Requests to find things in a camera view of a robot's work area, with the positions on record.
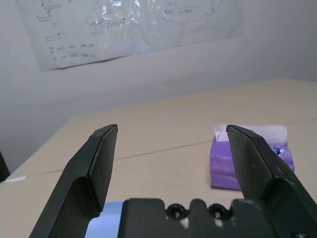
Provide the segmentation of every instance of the beige table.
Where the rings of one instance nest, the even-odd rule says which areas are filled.
[[[228,207],[241,198],[210,189],[209,152],[219,123],[289,126],[295,174],[317,201],[316,102],[317,83],[279,78],[75,117],[0,184],[0,230],[27,238],[69,159],[111,123],[119,132],[108,201],[158,197],[166,206],[188,207],[201,198]]]

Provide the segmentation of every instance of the whiteboard paper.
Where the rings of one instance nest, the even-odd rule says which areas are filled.
[[[40,70],[242,32],[239,0],[17,0]]]

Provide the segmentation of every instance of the drawn diagram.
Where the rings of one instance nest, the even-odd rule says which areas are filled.
[[[242,0],[16,0],[41,71],[243,34]]]
[[[61,4],[46,6],[46,7],[44,7],[44,9],[45,9],[46,11],[50,11],[50,10],[52,10],[52,9],[59,8],[59,7],[61,7]]]
[[[125,17],[118,16],[116,14],[116,6],[118,1],[115,1],[114,6],[112,5],[103,5],[102,6],[102,17],[97,19],[87,18],[87,24],[90,27],[94,28],[94,31],[91,32],[91,35],[102,35],[111,27],[122,26],[126,23]]]
[[[53,9],[59,8],[61,7],[61,4],[55,4],[55,5],[50,5],[50,6],[45,6],[44,10],[46,11],[47,16],[43,16],[43,17],[36,17],[39,22],[45,22],[45,21],[51,21],[52,16],[51,16],[51,11]]]

